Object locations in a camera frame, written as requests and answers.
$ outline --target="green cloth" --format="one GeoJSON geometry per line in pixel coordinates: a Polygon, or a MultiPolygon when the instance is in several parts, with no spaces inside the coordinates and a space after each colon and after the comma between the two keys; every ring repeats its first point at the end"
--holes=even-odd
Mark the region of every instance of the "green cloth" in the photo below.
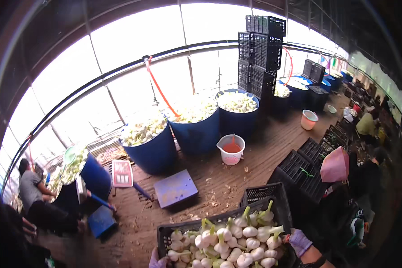
{"type": "Polygon", "coordinates": [[[356,130],[361,135],[375,136],[375,123],[372,114],[365,113],[356,125],[356,130]]]}

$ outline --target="blue handle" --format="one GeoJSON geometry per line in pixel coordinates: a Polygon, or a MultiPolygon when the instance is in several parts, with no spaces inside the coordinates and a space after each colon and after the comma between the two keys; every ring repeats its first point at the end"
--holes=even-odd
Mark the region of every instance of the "blue handle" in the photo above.
{"type": "Polygon", "coordinates": [[[132,186],[139,191],[139,193],[141,193],[142,195],[144,195],[147,199],[149,199],[150,201],[152,201],[152,197],[150,197],[150,195],[148,193],[145,192],[145,190],[143,190],[137,183],[133,182],[132,186]]]}
{"type": "Polygon", "coordinates": [[[90,195],[91,195],[91,198],[92,198],[92,199],[95,199],[98,203],[102,204],[102,205],[105,206],[105,207],[108,207],[109,209],[111,209],[111,210],[113,210],[113,211],[116,211],[116,209],[115,209],[114,206],[112,206],[112,205],[110,205],[109,203],[107,203],[106,201],[102,200],[101,198],[99,198],[99,197],[96,196],[95,194],[90,193],[90,195]]]}

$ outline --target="orange liquid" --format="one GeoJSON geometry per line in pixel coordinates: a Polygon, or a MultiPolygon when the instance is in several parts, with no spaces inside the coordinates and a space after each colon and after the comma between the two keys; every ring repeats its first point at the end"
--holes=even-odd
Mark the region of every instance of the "orange liquid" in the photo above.
{"type": "Polygon", "coordinates": [[[228,143],[223,147],[223,150],[227,153],[238,153],[241,148],[235,143],[228,143]]]}

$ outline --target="blue plastic drum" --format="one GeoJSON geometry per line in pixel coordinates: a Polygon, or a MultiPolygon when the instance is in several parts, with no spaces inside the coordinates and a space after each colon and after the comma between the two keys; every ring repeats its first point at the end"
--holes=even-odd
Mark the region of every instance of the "blue plastic drum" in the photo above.
{"type": "Polygon", "coordinates": [[[160,174],[172,166],[177,159],[176,145],[169,123],[168,121],[160,134],[146,143],[130,147],[123,146],[121,143],[134,163],[147,174],[160,174]]]}
{"type": "Polygon", "coordinates": [[[110,190],[112,189],[112,177],[95,157],[88,153],[86,163],[80,176],[85,181],[86,188],[93,194],[103,200],[109,199],[110,190]]]}
{"type": "MultiPolygon", "coordinates": [[[[308,97],[308,86],[312,85],[311,80],[302,77],[300,75],[293,75],[292,77],[298,77],[298,78],[302,78],[307,82],[307,85],[305,86],[305,90],[303,89],[299,89],[299,88],[294,88],[293,86],[287,85],[287,88],[292,91],[292,94],[290,94],[289,96],[289,102],[292,106],[294,107],[305,107],[306,106],[306,101],[307,101],[307,97],[308,97]]],[[[279,82],[281,84],[284,84],[287,82],[287,78],[281,78],[279,80],[279,82]]]]}
{"type": "Polygon", "coordinates": [[[322,87],[322,89],[324,89],[327,92],[331,92],[331,84],[328,82],[327,79],[323,79],[322,83],[320,84],[320,86],[322,87]]]}
{"type": "Polygon", "coordinates": [[[219,109],[216,109],[212,115],[196,123],[169,123],[182,152],[195,155],[216,149],[220,139],[219,120],[219,109]]]}
{"type": "Polygon", "coordinates": [[[343,72],[343,71],[341,71],[341,74],[343,75],[343,78],[344,78],[345,81],[353,82],[353,76],[352,75],[350,75],[350,74],[348,74],[346,72],[343,72]]]}
{"type": "Polygon", "coordinates": [[[227,111],[219,107],[220,114],[220,134],[222,136],[228,134],[236,134],[243,139],[250,137],[255,129],[255,123],[258,116],[259,100],[253,96],[253,94],[240,89],[227,89],[220,91],[216,94],[216,98],[219,95],[223,95],[223,92],[238,92],[247,94],[257,104],[257,109],[248,113],[237,113],[227,111]]]}
{"type": "Polygon", "coordinates": [[[332,77],[331,75],[327,75],[325,72],[325,76],[323,77],[324,80],[328,81],[331,84],[331,90],[337,90],[337,80],[332,77]]]}

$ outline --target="purple glove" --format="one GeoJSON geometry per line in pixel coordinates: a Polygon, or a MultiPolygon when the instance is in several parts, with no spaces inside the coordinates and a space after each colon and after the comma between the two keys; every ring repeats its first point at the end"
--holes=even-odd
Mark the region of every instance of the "purple glove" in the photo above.
{"type": "Polygon", "coordinates": [[[169,258],[164,257],[160,260],[158,259],[158,248],[154,247],[152,250],[152,256],[150,257],[149,268],[166,268],[169,258]]]}
{"type": "Polygon", "coordinates": [[[298,258],[300,258],[308,250],[312,242],[308,240],[301,230],[292,228],[291,231],[292,234],[290,235],[289,243],[292,245],[298,258]]]}

